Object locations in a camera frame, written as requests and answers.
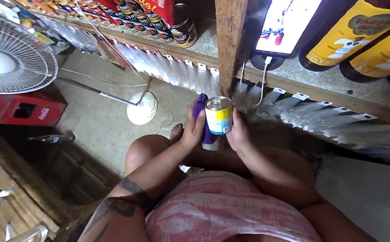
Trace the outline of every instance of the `purple cloth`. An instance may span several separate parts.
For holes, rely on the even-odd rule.
[[[207,102],[207,100],[208,100],[208,96],[205,95],[204,93],[201,93],[199,95],[198,101],[194,105],[194,119],[195,119],[195,121],[198,118],[199,112],[201,112],[201,110],[205,109],[205,102]],[[207,144],[207,145],[211,145],[214,143],[214,134],[210,133],[210,129],[208,128],[207,120],[205,121],[205,124],[204,124],[204,130],[202,133],[201,142],[203,142],[204,144]]]

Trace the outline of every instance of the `pink dress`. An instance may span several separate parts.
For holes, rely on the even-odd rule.
[[[294,207],[224,171],[206,171],[184,179],[149,213],[146,232],[151,242],[221,242],[237,234],[321,241]]]

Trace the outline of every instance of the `electric fan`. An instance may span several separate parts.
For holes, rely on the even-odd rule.
[[[24,27],[0,17],[0,94],[26,93],[39,90],[54,79],[93,91],[119,102],[128,104],[129,119],[138,125],[149,122],[156,113],[158,103],[149,92],[136,94],[132,102],[106,92],[86,86],[75,80],[58,76],[56,58],[44,45]]]

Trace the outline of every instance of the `phone screen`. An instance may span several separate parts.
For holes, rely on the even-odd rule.
[[[322,0],[272,0],[257,50],[290,54]]]

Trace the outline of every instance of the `fan pole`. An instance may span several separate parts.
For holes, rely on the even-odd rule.
[[[111,98],[111,99],[113,99],[113,100],[116,100],[116,101],[119,101],[119,102],[123,102],[123,103],[128,104],[128,105],[137,106],[136,103],[133,103],[133,102],[130,102],[130,101],[126,101],[125,99],[122,99],[122,98],[120,98],[120,97],[111,95],[111,94],[109,94],[109,93],[103,92],[103,91],[101,91],[101,90],[95,89],[95,88],[90,87],[90,86],[86,86],[86,85],[84,85],[84,84],[82,84],[82,83],[80,83],[80,82],[78,82],[78,81],[71,80],[71,79],[68,79],[68,78],[62,77],[62,76],[57,76],[57,78],[60,79],[60,80],[65,81],[65,82],[67,82],[67,83],[73,84],[73,85],[75,85],[75,86],[78,86],[78,87],[84,88],[84,89],[86,89],[86,90],[92,91],[92,92],[94,92],[94,93],[96,93],[96,94],[99,94],[99,95],[101,95],[101,96],[105,96],[105,97]]]

